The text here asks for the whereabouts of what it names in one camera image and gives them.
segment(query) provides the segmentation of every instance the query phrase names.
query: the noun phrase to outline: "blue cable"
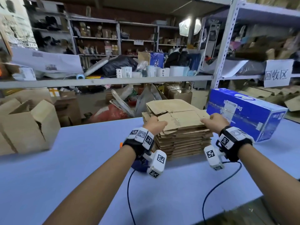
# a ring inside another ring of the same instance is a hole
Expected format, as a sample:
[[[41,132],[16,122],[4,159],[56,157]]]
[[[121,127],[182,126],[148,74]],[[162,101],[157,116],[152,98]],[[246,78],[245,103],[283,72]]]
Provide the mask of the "blue cable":
[[[213,187],[209,192],[208,194],[206,195],[204,201],[203,201],[203,205],[202,205],[202,216],[203,216],[203,222],[204,222],[204,225],[207,225],[206,223],[206,220],[205,220],[205,217],[204,217],[204,204],[205,204],[205,201],[206,199],[208,198],[208,196],[212,193],[212,191],[214,191],[218,186],[220,186],[221,184],[223,184],[225,181],[227,181],[228,179],[232,178],[234,175],[236,175],[239,170],[242,168],[242,164],[240,162],[237,162],[240,164],[240,167],[238,168],[238,170],[236,172],[234,172],[232,175],[230,175],[228,178],[226,178],[224,181],[221,181],[219,184],[217,184],[215,187]]]

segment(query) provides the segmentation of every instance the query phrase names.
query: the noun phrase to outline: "white shelf label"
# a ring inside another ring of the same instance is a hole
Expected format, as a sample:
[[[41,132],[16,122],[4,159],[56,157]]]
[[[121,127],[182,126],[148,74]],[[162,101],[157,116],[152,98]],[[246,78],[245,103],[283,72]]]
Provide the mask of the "white shelf label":
[[[294,60],[267,60],[264,87],[287,86],[290,83]]]
[[[144,45],[144,40],[134,40],[133,44],[143,46]]]

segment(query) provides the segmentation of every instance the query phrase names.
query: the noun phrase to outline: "black garbage bag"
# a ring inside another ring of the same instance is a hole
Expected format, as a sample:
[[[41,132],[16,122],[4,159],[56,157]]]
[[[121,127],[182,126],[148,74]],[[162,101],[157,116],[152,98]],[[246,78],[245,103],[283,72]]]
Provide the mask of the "black garbage bag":
[[[109,60],[101,69],[105,76],[111,77],[116,75],[116,69],[125,66],[130,66],[132,67],[132,71],[135,71],[137,69],[137,62],[132,57],[119,55],[116,58]]]

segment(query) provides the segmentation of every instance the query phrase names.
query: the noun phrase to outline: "stacked boxes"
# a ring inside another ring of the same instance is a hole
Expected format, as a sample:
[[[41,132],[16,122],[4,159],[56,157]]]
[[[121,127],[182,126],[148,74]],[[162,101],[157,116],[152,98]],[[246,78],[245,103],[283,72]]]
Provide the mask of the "stacked boxes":
[[[157,116],[159,121],[167,121],[164,130],[155,136],[153,151],[160,149],[168,159],[202,154],[203,149],[211,144],[212,132],[200,121],[209,118],[204,110],[180,100],[155,100],[146,103],[147,111],[143,120]]]

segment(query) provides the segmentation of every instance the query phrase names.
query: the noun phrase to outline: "forearm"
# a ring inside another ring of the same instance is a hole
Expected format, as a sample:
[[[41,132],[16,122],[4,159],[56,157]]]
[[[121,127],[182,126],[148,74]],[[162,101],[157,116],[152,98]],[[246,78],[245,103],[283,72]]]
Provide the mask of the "forearm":
[[[97,225],[135,160],[134,150],[125,145],[55,209],[44,225]]]
[[[299,224],[300,182],[247,144],[238,157],[284,224]]]

